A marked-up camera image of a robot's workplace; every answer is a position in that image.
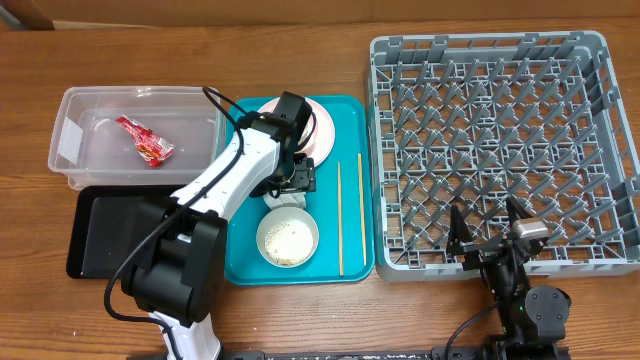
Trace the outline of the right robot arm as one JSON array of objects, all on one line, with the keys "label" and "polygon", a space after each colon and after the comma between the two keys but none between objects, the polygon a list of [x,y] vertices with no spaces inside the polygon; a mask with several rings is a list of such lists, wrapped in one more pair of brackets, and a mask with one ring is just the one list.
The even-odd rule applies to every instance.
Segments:
[{"label": "right robot arm", "polygon": [[569,351],[557,346],[566,336],[571,298],[563,290],[530,284],[524,264],[538,255],[549,240],[549,229],[537,216],[510,196],[506,199],[509,232],[483,244],[476,244],[464,217],[451,207],[446,251],[462,256],[465,271],[477,270],[490,290],[494,304],[460,325],[448,339],[443,352],[453,359],[459,334],[480,318],[497,311],[503,333],[485,338],[482,347],[463,352],[464,359],[568,359]]}]

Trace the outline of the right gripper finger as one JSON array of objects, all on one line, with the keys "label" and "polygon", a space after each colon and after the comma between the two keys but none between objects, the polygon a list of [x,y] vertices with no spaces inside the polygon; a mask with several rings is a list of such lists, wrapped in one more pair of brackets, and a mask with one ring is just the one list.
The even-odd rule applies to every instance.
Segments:
[{"label": "right gripper finger", "polygon": [[473,242],[473,237],[468,229],[468,226],[462,216],[459,208],[456,205],[451,206],[450,211],[450,229],[449,229],[449,245],[462,245],[470,244]]},{"label": "right gripper finger", "polygon": [[532,215],[516,200],[514,196],[509,196],[505,200],[508,221],[515,223],[518,220],[532,218]]}]

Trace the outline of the rice leftovers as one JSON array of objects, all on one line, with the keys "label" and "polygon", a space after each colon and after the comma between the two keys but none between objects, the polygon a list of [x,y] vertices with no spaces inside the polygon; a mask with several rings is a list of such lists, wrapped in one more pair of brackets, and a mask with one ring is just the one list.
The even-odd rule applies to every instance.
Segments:
[{"label": "rice leftovers", "polygon": [[311,229],[300,220],[280,221],[266,233],[267,255],[278,265],[301,264],[311,254],[314,238]]}]

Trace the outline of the white napkin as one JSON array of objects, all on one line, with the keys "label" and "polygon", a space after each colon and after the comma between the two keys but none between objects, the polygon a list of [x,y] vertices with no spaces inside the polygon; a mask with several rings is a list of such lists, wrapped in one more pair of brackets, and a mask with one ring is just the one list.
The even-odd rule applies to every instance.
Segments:
[{"label": "white napkin", "polygon": [[263,196],[263,200],[271,210],[275,210],[281,207],[297,207],[300,209],[306,208],[306,198],[304,192],[280,194],[276,198],[272,197],[270,194],[265,194]]}]

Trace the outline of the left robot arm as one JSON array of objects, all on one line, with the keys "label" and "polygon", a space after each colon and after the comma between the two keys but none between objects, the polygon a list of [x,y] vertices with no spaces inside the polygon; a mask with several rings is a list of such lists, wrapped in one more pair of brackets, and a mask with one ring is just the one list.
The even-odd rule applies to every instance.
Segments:
[{"label": "left robot arm", "polygon": [[229,146],[194,181],[168,197],[150,198],[137,214],[132,249],[111,278],[143,310],[139,321],[161,329],[167,358],[217,359],[211,303],[224,281],[231,218],[248,197],[308,192],[297,183],[310,161],[299,141],[316,116],[295,110],[249,111],[234,121]]}]

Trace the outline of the red snack wrapper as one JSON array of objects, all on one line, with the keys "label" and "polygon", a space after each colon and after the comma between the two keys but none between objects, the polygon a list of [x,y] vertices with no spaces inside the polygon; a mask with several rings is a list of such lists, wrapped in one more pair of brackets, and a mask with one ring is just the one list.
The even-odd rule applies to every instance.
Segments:
[{"label": "red snack wrapper", "polygon": [[143,124],[127,116],[120,116],[116,122],[131,135],[136,150],[150,167],[160,167],[173,155],[175,145]]}]

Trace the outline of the grey bowl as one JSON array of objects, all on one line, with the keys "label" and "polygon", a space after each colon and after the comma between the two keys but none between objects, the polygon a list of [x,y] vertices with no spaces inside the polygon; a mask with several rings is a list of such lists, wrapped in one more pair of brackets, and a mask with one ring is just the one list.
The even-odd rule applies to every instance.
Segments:
[{"label": "grey bowl", "polygon": [[[267,231],[277,224],[280,221],[286,220],[300,220],[304,222],[312,231],[314,238],[314,247],[311,254],[305,259],[304,262],[295,266],[281,266],[276,264],[266,253],[264,241]],[[275,210],[270,211],[260,222],[256,234],[256,244],[258,246],[258,250],[263,258],[269,262],[270,264],[280,267],[280,268],[294,268],[301,266],[305,262],[311,259],[314,255],[318,244],[319,244],[319,229],[315,222],[315,220],[311,217],[309,213],[305,210],[297,208],[297,207],[281,207]]]}]

